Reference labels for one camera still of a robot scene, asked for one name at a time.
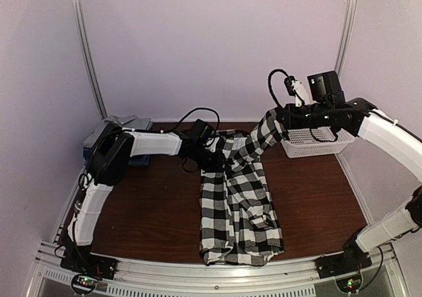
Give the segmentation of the black white checkered shirt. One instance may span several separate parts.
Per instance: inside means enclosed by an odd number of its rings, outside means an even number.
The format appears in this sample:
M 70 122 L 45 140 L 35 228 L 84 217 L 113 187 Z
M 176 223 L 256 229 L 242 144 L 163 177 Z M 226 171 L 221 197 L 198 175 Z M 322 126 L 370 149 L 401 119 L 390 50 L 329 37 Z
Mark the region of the black white checkered shirt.
M 260 267 L 285 251 L 261 156 L 284 137 L 275 109 L 247 133 L 218 131 L 212 152 L 225 160 L 222 172 L 200 173 L 200 256 L 205 265 Z

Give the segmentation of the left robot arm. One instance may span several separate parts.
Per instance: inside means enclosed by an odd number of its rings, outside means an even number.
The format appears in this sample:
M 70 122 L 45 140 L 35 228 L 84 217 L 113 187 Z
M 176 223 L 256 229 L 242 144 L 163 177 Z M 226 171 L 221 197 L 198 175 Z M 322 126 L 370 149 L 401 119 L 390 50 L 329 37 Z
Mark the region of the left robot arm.
M 212 150 L 215 130 L 198 120 L 187 130 L 154 131 L 105 126 L 89 151 L 82 173 L 82 199 L 76 202 L 75 213 L 68 227 L 68 237 L 77 247 L 69 254 L 70 264 L 80 273 L 89 273 L 95 266 L 94 257 L 80 247 L 92 244 L 94 230 L 103 205 L 113 188 L 127 171 L 134 156 L 167 155 L 191 159 L 200 170 L 221 172 L 225 167 L 223 152 Z

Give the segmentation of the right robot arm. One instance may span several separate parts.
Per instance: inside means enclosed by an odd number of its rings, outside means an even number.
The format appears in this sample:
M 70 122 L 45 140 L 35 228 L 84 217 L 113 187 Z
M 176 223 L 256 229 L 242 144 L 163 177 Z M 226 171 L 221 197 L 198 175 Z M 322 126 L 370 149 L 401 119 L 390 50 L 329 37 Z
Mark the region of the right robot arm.
M 346 159 L 359 188 L 375 210 L 377 221 L 356 232 L 338 257 L 350 272 L 363 256 L 383 244 L 421 229 L 421 139 L 363 98 L 348 102 L 276 108 L 285 130 L 331 127 L 344 129 L 369 146 Z

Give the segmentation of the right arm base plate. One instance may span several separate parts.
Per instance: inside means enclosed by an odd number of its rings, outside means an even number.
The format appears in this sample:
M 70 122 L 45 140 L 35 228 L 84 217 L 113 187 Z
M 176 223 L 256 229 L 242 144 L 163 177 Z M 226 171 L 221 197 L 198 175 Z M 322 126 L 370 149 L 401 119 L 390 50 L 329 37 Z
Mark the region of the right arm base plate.
M 356 257 L 350 251 L 323 255 L 315 260 L 315 267 L 320 279 L 358 272 L 371 265 L 372 261 L 368 253 Z

